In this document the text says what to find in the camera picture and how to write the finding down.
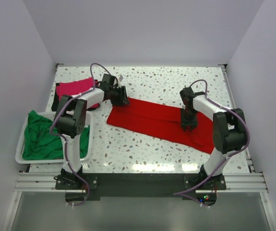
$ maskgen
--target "white table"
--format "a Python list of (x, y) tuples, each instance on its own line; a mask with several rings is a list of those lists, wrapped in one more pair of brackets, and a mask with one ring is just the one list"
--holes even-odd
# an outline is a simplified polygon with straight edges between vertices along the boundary
[[(112, 75), (123, 75), (121, 82), (131, 98), (181, 107), (179, 95), (183, 87), (197, 79), (209, 84), (209, 97), (224, 106), (231, 100), (219, 67), (107, 67)], [(94, 77), (101, 80), (103, 69), (95, 66)], [(71, 82), (88, 78), (89, 67), (58, 67), (54, 82)], [(193, 86), (204, 90), (204, 84)], [(51, 111), (55, 84), (46, 111)], [(94, 114), (92, 152), (87, 154), (83, 172), (91, 173), (197, 173), (209, 154), (186, 145), (160, 140), (144, 134), (114, 127), (106, 123), (112, 109), (110, 101), (101, 103)], [(29, 172), (59, 172), (62, 164), (31, 165)], [(224, 173), (249, 173), (246, 154), (231, 158)]]

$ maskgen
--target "green cloth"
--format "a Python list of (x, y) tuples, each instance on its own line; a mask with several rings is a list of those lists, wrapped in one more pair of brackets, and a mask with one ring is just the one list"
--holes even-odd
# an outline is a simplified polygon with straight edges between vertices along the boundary
[[(25, 147), (22, 157), (25, 160), (63, 159), (62, 141), (59, 136), (50, 135), (52, 121), (39, 116), (35, 111), (28, 114), (24, 131)], [(80, 136), (80, 158), (84, 158), (89, 147), (90, 126)]]

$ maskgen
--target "folded pink cloth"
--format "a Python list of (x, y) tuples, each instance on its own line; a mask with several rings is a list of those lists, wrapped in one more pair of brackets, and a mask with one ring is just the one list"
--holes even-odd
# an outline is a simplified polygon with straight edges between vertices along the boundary
[[(63, 95), (77, 95), (79, 93), (85, 92), (93, 87), (93, 79), (86, 78), (79, 81), (74, 81), (71, 83), (60, 83), (56, 86), (56, 94), (59, 96), (59, 100)], [(92, 105), (91, 108), (99, 107), (99, 104)]]

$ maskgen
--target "red cloth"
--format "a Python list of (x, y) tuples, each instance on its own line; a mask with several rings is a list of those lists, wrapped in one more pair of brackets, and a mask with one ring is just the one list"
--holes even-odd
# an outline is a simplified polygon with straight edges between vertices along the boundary
[(212, 121), (202, 113), (197, 114), (198, 127), (184, 131), (180, 108), (129, 100), (130, 105), (113, 106), (107, 124), (188, 145), (205, 153), (213, 151)]
[[(59, 101), (63, 95), (77, 95), (79, 93), (85, 92), (93, 87), (93, 79), (86, 78), (80, 81), (74, 81), (70, 83), (60, 83), (56, 87), (56, 93), (59, 96)], [(92, 105), (91, 108), (99, 107), (99, 104)]]

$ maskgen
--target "white laundry basket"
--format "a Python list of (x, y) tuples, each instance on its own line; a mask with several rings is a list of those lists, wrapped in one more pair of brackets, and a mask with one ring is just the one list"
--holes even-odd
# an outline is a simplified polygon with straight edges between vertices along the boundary
[[(43, 116), (45, 118), (48, 118), (53, 121), (55, 112), (41, 112), (37, 113), (40, 116)], [(62, 163), (64, 159), (56, 159), (56, 160), (25, 160), (22, 157), (23, 151), (24, 151), (24, 146), (25, 146), (25, 137), (24, 137), (24, 131), (27, 127), (27, 118), (22, 126), (21, 134), (19, 137), (17, 149), (16, 149), (16, 156), (15, 159), (18, 163), (20, 164), (47, 164), (47, 163)], [(81, 161), (85, 161), (87, 156), (90, 155), (91, 149), (92, 149), (92, 141), (93, 141), (93, 115), (91, 112), (87, 111), (86, 112), (86, 119), (85, 119), (85, 126), (87, 127), (90, 125), (90, 135), (89, 135), (89, 147), (88, 147), (88, 153), (87, 155), (81, 159)]]

